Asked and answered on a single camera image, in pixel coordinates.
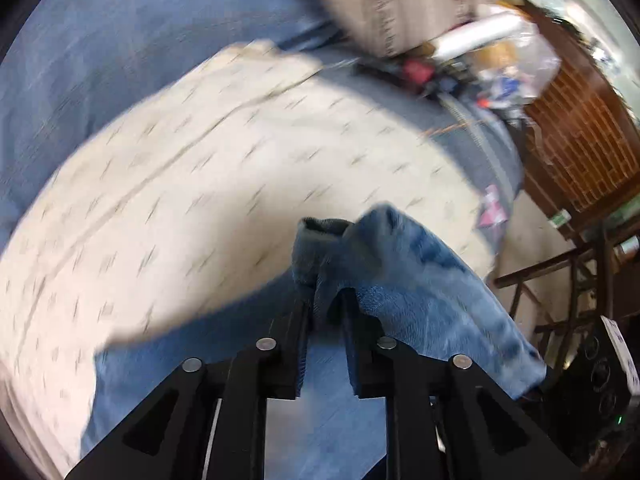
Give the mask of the white bottle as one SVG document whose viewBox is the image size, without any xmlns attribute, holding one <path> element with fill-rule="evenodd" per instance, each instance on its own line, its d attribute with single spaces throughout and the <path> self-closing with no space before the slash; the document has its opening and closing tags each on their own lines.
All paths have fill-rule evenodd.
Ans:
<svg viewBox="0 0 640 480">
<path fill-rule="evenodd" d="M 480 18 L 434 38 L 431 59 L 445 63 L 479 47 L 515 34 L 523 25 L 520 14 L 503 12 Z"/>
</svg>

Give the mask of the blue plaid pillow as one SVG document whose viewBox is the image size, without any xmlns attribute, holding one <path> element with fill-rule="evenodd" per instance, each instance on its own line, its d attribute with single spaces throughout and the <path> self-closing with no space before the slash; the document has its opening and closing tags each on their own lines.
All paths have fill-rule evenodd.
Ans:
<svg viewBox="0 0 640 480">
<path fill-rule="evenodd" d="M 234 42 L 314 50 L 320 0 L 41 0 L 1 63 L 1 236 L 103 126 Z"/>
</svg>

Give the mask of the clear plastic bag of items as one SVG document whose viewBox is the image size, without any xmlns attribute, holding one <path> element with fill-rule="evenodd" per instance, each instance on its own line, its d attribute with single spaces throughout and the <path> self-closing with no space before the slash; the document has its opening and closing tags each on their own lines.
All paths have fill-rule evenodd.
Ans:
<svg viewBox="0 0 640 480">
<path fill-rule="evenodd" d="M 561 59 L 552 45 L 521 11 L 500 4 L 481 4 L 473 21 L 503 12 L 524 18 L 515 34 L 448 61 L 463 61 L 469 66 L 472 79 L 484 93 L 481 100 L 494 110 L 534 102 L 561 67 Z"/>
</svg>

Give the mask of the brown wicker nightstand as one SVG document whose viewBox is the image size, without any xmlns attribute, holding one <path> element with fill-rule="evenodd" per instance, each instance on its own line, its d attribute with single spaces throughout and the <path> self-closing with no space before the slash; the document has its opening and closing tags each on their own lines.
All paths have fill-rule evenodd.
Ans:
<svg viewBox="0 0 640 480">
<path fill-rule="evenodd" d="M 520 10 L 561 61 L 525 107 L 540 128 L 527 136 L 525 191 L 570 240 L 639 194 L 639 131 L 577 35 L 533 3 Z"/>
</svg>

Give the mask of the cream leaf-print quilt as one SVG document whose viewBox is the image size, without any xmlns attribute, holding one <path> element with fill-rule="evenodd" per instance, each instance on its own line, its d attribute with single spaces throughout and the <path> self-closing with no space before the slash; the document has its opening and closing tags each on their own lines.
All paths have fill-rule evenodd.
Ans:
<svg viewBox="0 0 640 480">
<path fill-rule="evenodd" d="M 480 193 L 376 81 L 234 44 L 105 126 L 1 257 L 1 411 L 48 479 L 77 462 L 93 355 L 219 309 L 284 271 L 297 222 L 390 203 L 477 273 Z"/>
</svg>

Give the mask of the blue denim jeans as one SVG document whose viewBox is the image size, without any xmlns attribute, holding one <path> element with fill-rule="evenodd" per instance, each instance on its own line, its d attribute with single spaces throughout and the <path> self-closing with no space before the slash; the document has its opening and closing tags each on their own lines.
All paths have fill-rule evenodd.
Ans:
<svg viewBox="0 0 640 480">
<path fill-rule="evenodd" d="M 303 300 L 314 314 L 302 396 L 267 419 L 270 479 L 358 479 L 383 455 L 384 406 L 348 384 L 343 338 L 329 321 L 345 288 L 388 336 L 438 360 L 465 354 L 512 398 L 547 367 L 495 295 L 440 238 L 388 205 L 356 222 L 299 222 L 291 266 L 262 288 L 160 336 L 110 344 L 94 358 L 96 394 L 81 439 L 91 451 L 189 358 L 230 359 Z"/>
</svg>

